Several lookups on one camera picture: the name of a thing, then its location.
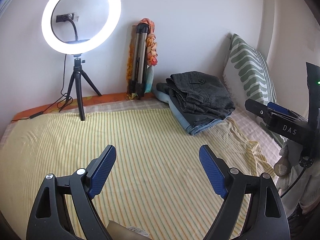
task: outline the pillowcase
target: pillowcase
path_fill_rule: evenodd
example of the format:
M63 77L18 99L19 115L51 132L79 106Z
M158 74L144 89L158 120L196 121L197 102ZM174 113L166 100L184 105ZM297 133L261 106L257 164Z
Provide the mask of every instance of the pillowcase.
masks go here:
M249 98L264 105L269 102L276 103L276 91L263 55L237 34L232 36L229 50L223 79L232 100L244 111L244 103ZM246 112L282 146L283 137L269 131L260 117Z

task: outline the folded jeans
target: folded jeans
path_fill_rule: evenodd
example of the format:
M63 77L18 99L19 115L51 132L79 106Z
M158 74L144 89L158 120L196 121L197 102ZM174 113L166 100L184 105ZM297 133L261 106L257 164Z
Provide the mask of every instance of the folded jeans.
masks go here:
M206 114L224 120L235 105L218 77L191 71L166 79L184 113Z
M190 123L184 118L184 116L180 113L180 111L176 108L176 106L174 105L174 103L171 101L170 96L158 91L155 88L152 88L151 90L153 92L153 94L156 96L156 98L164 103L169 104L169 107L172 111L172 114L174 115L174 117L178 120L178 122L180 123L180 125L182 126L182 128L190 135L196 135L210 127L212 127L213 125L222 122L221 119L213 119L211 121L209 121L208 123L204 123L195 127L192 127L192 125L190 125Z
M207 114L190 114L186 113L181 109L180 103L176 97L176 94L172 88L168 86L167 83L158 83L156 85L156 90L163 92L167 95L170 96L170 99L172 103L175 105L177 110L183 115L183 117L187 120L187 122L192 126L192 128L195 128L196 126L200 126L203 124L208 124L214 119L224 119L224 118L219 118L217 116L210 116Z

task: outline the cardboard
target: cardboard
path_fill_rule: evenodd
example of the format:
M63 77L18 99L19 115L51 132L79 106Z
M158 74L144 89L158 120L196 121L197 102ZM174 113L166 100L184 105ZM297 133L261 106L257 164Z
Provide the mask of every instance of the cardboard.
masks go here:
M109 220L107 231L113 240L150 240L150 238L125 228L112 220Z

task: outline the yellow striped blanket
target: yellow striped blanket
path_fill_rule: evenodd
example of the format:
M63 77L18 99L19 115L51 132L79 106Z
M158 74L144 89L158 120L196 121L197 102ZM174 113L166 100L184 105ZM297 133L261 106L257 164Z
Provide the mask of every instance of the yellow striped blanket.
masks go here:
M117 160L93 200L96 209L105 225L135 226L152 239L202 239L217 215L222 199L200 164L201 145L245 174L275 176L258 142L231 118L192 137L170 109L91 113L85 122L77 114L45 114L19 121L0 151L0 210L22 239L45 175L70 175L108 144L116 147ZM67 203L75 232L84 238L70 196ZM248 203L246 196L233 237Z

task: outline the black tripod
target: black tripod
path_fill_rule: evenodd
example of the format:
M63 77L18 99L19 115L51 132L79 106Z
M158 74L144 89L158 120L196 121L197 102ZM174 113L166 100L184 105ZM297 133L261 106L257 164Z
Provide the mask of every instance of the black tripod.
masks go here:
M96 88L96 86L92 83L88 75L82 70L81 63L85 63L85 60L81 61L79 58L81 54L74 55L75 57L75 65L73 67L73 74L71 75L68 92L66 96L66 102L61 107L60 111L63 110L68 105L68 102L70 101L70 93L73 86L73 82L76 80L76 93L77 93L77 101L78 101L78 108L79 108L79 114L81 121L85 120L84 116L84 109L83 109L83 101L82 101L82 89L81 89L81 76L84 77L84 79L88 82L88 84L93 88L93 90L97 93L98 96L102 96L99 90Z

